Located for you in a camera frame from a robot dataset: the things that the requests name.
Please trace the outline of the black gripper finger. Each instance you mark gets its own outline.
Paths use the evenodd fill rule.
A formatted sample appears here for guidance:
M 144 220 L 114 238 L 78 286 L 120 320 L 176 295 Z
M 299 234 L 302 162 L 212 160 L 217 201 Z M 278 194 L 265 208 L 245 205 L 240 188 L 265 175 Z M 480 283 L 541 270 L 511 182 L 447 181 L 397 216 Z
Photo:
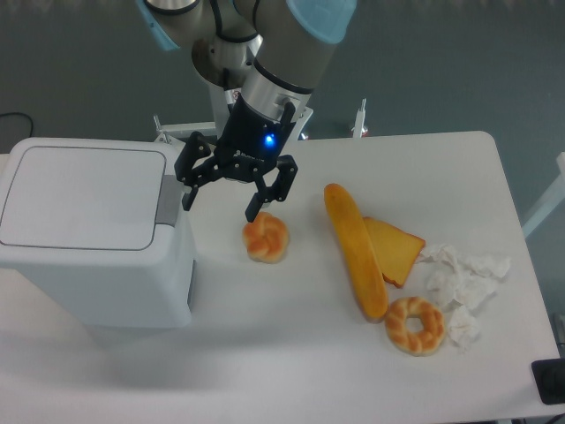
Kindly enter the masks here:
M 189 211 L 199 189 L 220 177 L 218 159 L 212 153 L 208 137 L 193 132 L 181 150 L 175 165 L 176 177 L 185 186 L 182 206 Z
M 251 198 L 246 210 L 245 218 L 252 223 L 260 210 L 272 201 L 283 202 L 286 200 L 293 181 L 298 173 L 298 166 L 291 155 L 281 155 L 274 162 L 278 173 L 272 185 L 266 185 L 264 175 L 269 172 L 268 163 L 252 160 L 249 170 L 252 181 L 257 191 Z

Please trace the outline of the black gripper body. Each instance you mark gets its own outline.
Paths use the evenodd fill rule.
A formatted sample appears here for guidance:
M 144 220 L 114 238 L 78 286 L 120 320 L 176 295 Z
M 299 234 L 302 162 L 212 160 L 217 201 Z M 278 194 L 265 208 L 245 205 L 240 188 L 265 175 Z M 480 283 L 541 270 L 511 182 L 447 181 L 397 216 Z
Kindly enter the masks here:
M 294 104 L 286 102 L 281 119 L 272 120 L 238 98 L 214 151 L 220 175 L 249 183 L 276 167 L 294 167 L 292 156 L 282 150 L 295 127 L 295 112 Z

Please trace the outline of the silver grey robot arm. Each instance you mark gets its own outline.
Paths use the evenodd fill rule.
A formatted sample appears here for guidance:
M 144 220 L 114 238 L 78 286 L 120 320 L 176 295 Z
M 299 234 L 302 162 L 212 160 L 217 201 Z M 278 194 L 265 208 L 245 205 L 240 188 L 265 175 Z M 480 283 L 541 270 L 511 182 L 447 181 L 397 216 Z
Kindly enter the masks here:
M 215 135 L 193 130 L 177 159 L 190 209 L 221 178 L 256 185 L 245 211 L 285 201 L 298 167 L 283 153 L 356 10 L 353 1 L 143 1 L 155 32 L 188 48 L 207 83 Z

